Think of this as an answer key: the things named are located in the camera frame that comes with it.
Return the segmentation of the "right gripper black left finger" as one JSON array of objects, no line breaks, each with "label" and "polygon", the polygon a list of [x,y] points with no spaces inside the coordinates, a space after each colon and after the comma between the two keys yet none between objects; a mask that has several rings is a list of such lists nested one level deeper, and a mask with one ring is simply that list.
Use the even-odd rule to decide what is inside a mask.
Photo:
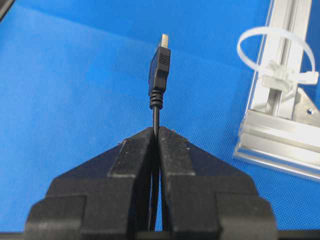
[{"label": "right gripper black left finger", "polygon": [[150,226],[151,158],[148,127],[63,173],[34,204],[27,240],[130,240]]}]

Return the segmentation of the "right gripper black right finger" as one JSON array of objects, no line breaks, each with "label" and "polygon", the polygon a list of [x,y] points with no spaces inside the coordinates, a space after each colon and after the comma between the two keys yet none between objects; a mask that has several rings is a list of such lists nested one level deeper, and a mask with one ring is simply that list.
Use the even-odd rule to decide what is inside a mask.
[{"label": "right gripper black right finger", "polygon": [[161,127],[158,133],[165,227],[174,240],[275,240],[271,205],[253,179]]}]

